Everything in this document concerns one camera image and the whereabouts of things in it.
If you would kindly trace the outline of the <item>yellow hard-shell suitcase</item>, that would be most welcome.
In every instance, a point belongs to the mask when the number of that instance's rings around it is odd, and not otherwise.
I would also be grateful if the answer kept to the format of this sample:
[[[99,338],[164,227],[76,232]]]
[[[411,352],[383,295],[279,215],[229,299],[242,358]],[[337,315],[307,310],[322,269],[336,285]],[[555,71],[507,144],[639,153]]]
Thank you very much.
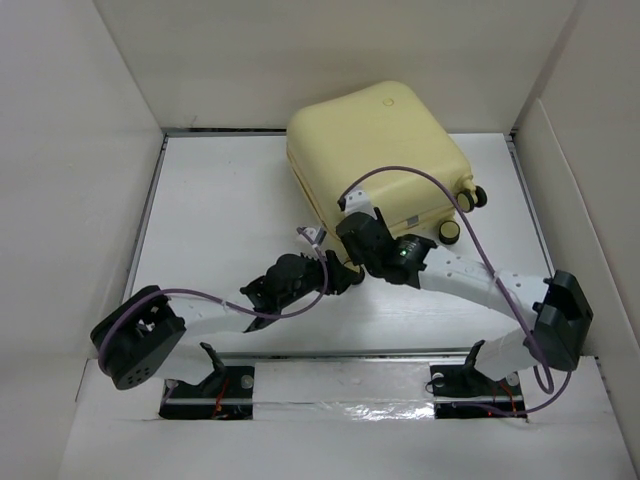
[[[286,154],[320,224],[326,246],[348,263],[335,229],[340,196],[359,187],[394,236],[435,228],[454,242],[458,200],[470,212],[487,203],[471,165],[416,93],[384,81],[307,106],[286,131]]]

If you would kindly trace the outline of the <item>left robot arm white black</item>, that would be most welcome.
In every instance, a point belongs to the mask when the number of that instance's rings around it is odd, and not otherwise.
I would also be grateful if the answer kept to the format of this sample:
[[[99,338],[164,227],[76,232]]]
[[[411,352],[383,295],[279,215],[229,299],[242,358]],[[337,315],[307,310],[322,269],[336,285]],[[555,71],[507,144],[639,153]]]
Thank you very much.
[[[332,250],[316,257],[284,254],[229,300],[186,288],[149,285],[98,323],[90,339],[101,371],[119,390],[147,381],[184,338],[220,332],[253,333],[341,295],[364,280]]]

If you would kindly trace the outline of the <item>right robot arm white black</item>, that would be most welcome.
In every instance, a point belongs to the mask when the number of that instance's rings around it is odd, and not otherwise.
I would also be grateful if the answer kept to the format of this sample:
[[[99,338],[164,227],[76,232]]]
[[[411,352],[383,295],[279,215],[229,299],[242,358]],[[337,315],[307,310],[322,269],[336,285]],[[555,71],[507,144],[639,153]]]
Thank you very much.
[[[413,234],[393,237],[380,217],[355,212],[336,233],[350,260],[393,285],[452,295],[508,316],[518,326],[494,340],[477,342],[462,368],[462,381],[484,393],[513,372],[537,365],[577,369],[593,310],[578,279],[558,270],[550,277],[489,270]]]

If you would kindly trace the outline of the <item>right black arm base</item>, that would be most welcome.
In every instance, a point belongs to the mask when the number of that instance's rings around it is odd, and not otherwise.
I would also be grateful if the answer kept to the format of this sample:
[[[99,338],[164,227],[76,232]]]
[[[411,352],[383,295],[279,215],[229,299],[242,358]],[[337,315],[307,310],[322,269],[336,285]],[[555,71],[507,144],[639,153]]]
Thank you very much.
[[[484,340],[462,364],[432,364],[425,390],[435,401],[437,419],[523,418],[528,414],[517,373],[492,380],[475,369]]]

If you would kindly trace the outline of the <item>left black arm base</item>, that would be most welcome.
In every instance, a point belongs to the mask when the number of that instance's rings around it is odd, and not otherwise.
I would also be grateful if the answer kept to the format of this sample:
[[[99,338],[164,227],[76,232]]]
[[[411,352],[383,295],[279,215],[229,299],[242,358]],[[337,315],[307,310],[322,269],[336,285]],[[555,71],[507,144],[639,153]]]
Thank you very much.
[[[226,365],[208,343],[211,371],[198,384],[182,380],[165,383],[159,416],[165,420],[251,420],[253,418],[254,365]]]

